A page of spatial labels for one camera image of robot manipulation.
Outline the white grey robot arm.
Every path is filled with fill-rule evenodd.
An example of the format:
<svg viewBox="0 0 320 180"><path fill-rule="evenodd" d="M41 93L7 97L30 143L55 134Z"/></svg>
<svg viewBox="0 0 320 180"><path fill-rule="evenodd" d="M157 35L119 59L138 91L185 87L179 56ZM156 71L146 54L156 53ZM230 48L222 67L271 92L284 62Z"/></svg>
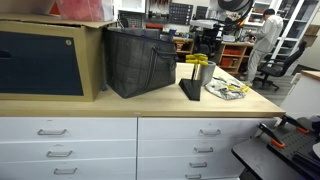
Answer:
<svg viewBox="0 0 320 180"><path fill-rule="evenodd" d="M205 17L190 24L206 29L231 27L246 19L253 4L254 0L210 0Z"/></svg>

